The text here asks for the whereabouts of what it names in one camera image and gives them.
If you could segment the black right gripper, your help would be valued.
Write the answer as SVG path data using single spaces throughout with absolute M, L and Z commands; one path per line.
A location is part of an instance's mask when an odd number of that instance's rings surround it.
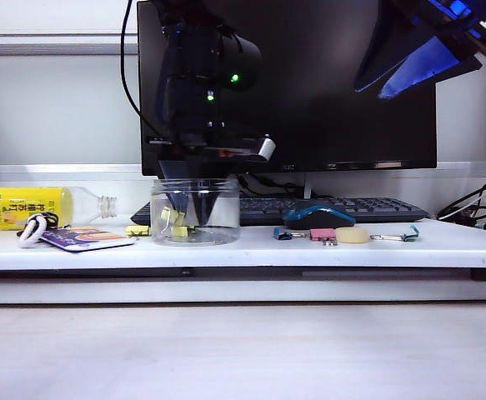
M 354 88 L 361 92 L 399 66 L 378 97 L 479 70 L 486 56 L 486 1 L 379 1 Z

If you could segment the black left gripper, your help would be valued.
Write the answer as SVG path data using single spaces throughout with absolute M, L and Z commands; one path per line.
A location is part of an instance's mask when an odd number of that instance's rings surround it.
M 148 174 L 158 176 L 156 208 L 189 215 L 191 192 L 198 224 L 205 225 L 218 197 L 230 190 L 228 175 L 239 165 L 264 161 L 263 135 L 172 132 L 148 137 Z

